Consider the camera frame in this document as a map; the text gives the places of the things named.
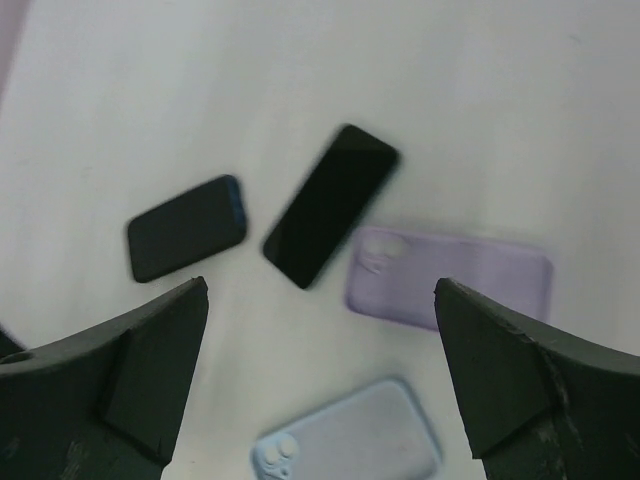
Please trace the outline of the purple phone case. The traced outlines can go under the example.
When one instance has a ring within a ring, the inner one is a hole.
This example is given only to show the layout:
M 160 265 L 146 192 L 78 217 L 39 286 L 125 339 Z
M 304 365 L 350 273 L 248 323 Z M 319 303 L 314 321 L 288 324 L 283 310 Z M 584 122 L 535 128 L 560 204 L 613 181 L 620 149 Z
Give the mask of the purple phone case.
M 379 227 L 356 233 L 345 303 L 355 313 L 436 331 L 434 291 L 442 278 L 548 321 L 553 265 L 543 251 L 502 240 Z

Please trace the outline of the black phone case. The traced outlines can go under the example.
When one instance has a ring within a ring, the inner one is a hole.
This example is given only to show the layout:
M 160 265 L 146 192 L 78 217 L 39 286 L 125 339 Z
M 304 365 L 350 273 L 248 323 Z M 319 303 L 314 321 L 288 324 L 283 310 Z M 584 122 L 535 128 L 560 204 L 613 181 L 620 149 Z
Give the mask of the black phone case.
M 237 227 L 227 180 L 221 175 L 133 217 L 126 225 L 130 269 L 148 283 L 233 248 Z

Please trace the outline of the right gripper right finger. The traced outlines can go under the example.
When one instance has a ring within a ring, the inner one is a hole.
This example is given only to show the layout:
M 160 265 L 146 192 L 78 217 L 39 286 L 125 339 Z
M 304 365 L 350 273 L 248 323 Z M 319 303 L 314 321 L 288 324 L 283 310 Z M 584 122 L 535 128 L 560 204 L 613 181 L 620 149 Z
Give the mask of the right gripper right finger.
M 489 479 L 636 479 L 639 359 L 452 280 L 435 311 L 472 456 Z

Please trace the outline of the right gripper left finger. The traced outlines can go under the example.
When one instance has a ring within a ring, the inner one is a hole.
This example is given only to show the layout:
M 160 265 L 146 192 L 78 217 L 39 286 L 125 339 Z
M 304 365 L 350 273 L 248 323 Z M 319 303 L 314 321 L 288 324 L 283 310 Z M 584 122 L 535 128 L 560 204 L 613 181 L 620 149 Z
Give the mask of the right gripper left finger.
M 61 340 L 1 334 L 4 479 L 158 479 L 170 464 L 209 311 L 193 278 Z

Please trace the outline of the green-edged black phone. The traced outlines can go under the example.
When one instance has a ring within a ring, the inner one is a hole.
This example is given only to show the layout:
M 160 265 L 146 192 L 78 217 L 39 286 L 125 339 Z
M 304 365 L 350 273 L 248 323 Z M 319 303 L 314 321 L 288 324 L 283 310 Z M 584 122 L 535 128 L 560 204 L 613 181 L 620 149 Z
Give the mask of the green-edged black phone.
M 341 126 L 265 236 L 265 259 L 296 287 L 311 288 L 400 163 L 396 147 Z

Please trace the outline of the blue-edged black phone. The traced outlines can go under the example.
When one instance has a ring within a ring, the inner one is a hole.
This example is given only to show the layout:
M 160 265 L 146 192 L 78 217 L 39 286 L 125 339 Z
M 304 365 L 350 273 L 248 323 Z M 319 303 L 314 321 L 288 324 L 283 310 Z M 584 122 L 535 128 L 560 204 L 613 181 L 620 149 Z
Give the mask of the blue-edged black phone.
M 246 235 L 248 231 L 248 220 L 242 199 L 240 183 L 236 177 L 230 176 L 227 180 L 227 184 L 235 223 L 243 232 L 243 235 Z

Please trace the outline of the light blue phone case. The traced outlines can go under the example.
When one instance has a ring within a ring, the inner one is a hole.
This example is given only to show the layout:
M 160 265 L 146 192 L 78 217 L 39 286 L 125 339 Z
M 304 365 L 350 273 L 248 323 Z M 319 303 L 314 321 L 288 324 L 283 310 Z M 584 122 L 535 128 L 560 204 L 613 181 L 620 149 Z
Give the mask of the light blue phone case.
M 259 437 L 250 460 L 256 479 L 432 479 L 442 463 L 417 397 L 396 378 Z

